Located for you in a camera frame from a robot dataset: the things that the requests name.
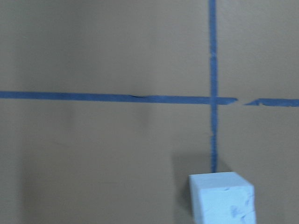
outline blue tape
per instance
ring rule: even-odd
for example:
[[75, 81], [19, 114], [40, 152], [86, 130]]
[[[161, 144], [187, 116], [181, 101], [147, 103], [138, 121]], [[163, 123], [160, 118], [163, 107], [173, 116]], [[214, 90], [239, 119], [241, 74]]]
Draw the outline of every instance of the blue tape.
[[270, 99], [270, 98], [260, 98], [254, 100], [248, 104], [250, 106], [289, 106], [289, 107], [299, 107], [299, 99]]
[[[132, 95], [120, 95], [120, 94], [19, 92], [19, 91], [0, 91], [0, 98], [161, 103], [161, 104], [207, 104], [207, 105], [210, 104], [211, 102], [210, 97], [182, 97], [182, 96], [136, 97]], [[220, 105], [228, 105], [235, 101], [237, 101], [236, 98], [217, 98], [217, 103]]]
[[217, 172], [217, 129], [218, 129], [218, 65], [217, 65], [217, 18], [216, 0], [209, 0], [210, 29], [210, 81], [211, 81], [211, 171]]

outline horizontal blue tape line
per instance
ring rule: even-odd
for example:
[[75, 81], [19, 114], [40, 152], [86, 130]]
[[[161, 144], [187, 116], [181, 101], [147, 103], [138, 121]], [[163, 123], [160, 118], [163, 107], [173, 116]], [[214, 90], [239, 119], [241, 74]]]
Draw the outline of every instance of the horizontal blue tape line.
[[254, 100], [248, 104], [250, 106], [290, 106], [290, 107], [298, 107], [299, 99], [270, 99], [270, 98], [260, 98]]
[[[133, 103], [161, 103], [161, 104], [210, 104], [210, 97], [183, 96], [145, 96], [136, 97], [120, 94], [92, 94], [92, 93], [60, 93], [60, 92], [19, 92], [0, 91], [0, 98], [6, 99], [49, 99], [49, 100], [83, 100], [104, 102], [133, 102]], [[236, 98], [217, 98], [217, 104], [228, 105], [237, 101]]]

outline white foam block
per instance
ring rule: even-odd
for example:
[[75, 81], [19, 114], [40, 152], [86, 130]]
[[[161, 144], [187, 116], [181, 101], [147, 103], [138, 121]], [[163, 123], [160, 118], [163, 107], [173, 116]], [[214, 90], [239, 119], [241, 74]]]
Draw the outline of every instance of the white foam block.
[[254, 186], [235, 172], [190, 175], [197, 224], [256, 224]]

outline white cube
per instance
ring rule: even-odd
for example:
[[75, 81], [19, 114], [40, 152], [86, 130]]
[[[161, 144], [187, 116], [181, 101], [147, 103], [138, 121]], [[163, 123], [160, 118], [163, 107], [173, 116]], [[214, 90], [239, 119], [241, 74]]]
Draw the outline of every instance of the white cube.
[[235, 172], [190, 175], [196, 224], [256, 224], [254, 186]]

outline vertical blue tape line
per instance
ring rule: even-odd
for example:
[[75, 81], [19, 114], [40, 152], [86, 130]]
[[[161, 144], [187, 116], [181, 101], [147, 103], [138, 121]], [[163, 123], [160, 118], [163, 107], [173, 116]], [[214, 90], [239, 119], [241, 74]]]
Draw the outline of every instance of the vertical blue tape line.
[[217, 84], [217, 20], [216, 0], [209, 0], [209, 29], [210, 29], [210, 82], [211, 82], [211, 171], [217, 172], [217, 128], [218, 128], [218, 84]]

